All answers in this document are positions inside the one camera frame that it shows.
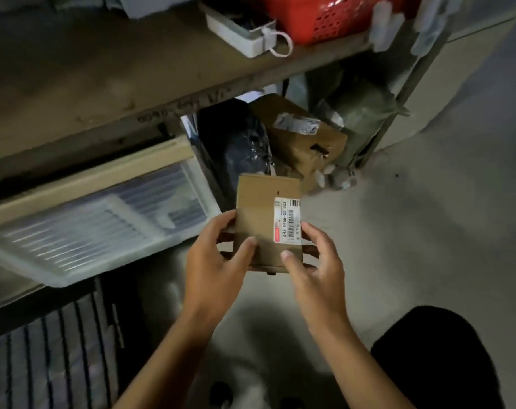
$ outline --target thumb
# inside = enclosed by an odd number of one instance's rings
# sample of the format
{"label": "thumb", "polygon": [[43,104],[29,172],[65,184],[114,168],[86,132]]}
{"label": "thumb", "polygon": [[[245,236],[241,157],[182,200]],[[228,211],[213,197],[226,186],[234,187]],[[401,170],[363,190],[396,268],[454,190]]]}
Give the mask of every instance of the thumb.
{"label": "thumb", "polygon": [[303,263],[296,258],[294,253],[289,250],[284,250],[281,253],[282,263],[290,273],[290,277],[295,285],[299,286],[305,279],[309,277],[307,270]]}
{"label": "thumb", "polygon": [[255,237],[248,237],[239,246],[237,252],[229,261],[235,270],[246,273],[250,268],[250,262],[258,246],[258,240]]}

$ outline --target striped fabric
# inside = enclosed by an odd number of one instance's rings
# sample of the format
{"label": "striped fabric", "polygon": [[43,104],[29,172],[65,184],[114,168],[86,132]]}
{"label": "striped fabric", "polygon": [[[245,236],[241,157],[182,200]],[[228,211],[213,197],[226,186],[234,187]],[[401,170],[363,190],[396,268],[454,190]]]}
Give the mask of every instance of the striped fabric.
{"label": "striped fabric", "polygon": [[0,409],[106,409],[117,394],[100,292],[0,337]]}

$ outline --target gray concrete floor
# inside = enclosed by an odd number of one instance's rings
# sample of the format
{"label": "gray concrete floor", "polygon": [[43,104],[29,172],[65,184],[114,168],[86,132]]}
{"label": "gray concrete floor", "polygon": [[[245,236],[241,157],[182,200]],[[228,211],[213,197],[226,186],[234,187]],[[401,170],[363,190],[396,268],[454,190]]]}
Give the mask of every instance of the gray concrete floor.
{"label": "gray concrete floor", "polygon": [[[477,330],[516,408],[516,27],[425,131],[378,152],[357,187],[307,197],[302,211],[338,247],[348,313],[365,344],[416,305],[455,311]],[[154,286],[145,308],[156,340],[173,314],[154,315],[151,304],[176,291],[175,257],[154,257],[142,274]],[[267,389],[274,408],[287,395],[308,408],[342,403],[287,275],[247,275],[188,407],[206,407],[216,380],[236,392]]]}

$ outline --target forearm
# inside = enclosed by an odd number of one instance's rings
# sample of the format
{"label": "forearm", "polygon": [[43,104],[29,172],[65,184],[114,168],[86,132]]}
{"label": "forearm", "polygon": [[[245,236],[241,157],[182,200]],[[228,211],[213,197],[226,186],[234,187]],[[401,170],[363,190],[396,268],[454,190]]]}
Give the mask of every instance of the forearm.
{"label": "forearm", "polygon": [[351,409],[415,409],[350,326],[316,339]]}
{"label": "forearm", "polygon": [[213,330],[183,313],[114,409],[181,407]]}

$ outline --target red plastic basket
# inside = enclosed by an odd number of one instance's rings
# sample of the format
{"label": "red plastic basket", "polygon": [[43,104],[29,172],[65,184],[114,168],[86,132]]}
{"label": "red plastic basket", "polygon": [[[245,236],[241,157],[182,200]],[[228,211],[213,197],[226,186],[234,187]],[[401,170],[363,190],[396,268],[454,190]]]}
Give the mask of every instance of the red plastic basket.
{"label": "red plastic basket", "polygon": [[[262,0],[294,43],[312,44],[367,30],[379,0]],[[389,0],[399,12],[403,0]]]}

